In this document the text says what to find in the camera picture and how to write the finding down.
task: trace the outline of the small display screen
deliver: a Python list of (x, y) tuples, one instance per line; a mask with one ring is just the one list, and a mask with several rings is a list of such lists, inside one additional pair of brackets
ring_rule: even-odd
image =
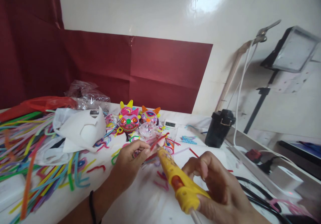
[(165, 125), (166, 125), (166, 126), (169, 126), (169, 127), (175, 127), (175, 124), (174, 124), (174, 123), (166, 122)]

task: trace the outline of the black lid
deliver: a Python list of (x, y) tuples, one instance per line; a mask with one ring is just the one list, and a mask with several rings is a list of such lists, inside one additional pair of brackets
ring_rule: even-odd
[(221, 122), (224, 125), (233, 125), (235, 124), (236, 118), (231, 110), (223, 109), (222, 111), (214, 112), (212, 118), (216, 121)]

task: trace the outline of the black container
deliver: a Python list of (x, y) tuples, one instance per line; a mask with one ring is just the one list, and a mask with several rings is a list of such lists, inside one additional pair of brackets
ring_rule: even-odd
[(220, 148), (231, 126), (235, 124), (235, 120), (236, 118), (231, 110), (223, 109), (222, 111), (214, 112), (205, 144), (210, 147)]

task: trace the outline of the light stand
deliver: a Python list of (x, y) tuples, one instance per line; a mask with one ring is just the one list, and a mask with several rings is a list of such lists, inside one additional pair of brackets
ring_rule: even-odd
[(269, 94), (270, 85), (277, 73), (279, 71), (300, 73), (305, 64), (312, 59), (320, 42), (320, 38), (298, 26), (290, 27), (285, 31), (274, 51), (261, 63), (261, 66), (273, 70), (273, 74), (266, 87), (257, 89), (261, 97), (244, 129), (245, 134), (249, 132), (257, 113)]

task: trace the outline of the hand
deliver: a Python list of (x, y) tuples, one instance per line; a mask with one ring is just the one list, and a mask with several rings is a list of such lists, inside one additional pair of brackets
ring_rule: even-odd
[[(136, 150), (141, 152), (136, 158), (133, 158), (133, 153)], [(115, 188), (120, 193), (131, 186), (139, 168), (149, 155), (150, 146), (141, 140), (135, 140), (120, 150), (116, 164), (108, 178), (115, 184)]]
[(239, 182), (209, 151), (190, 158), (182, 170), (193, 180), (201, 176), (212, 199), (198, 195), (199, 212), (218, 224), (269, 223), (251, 205)]

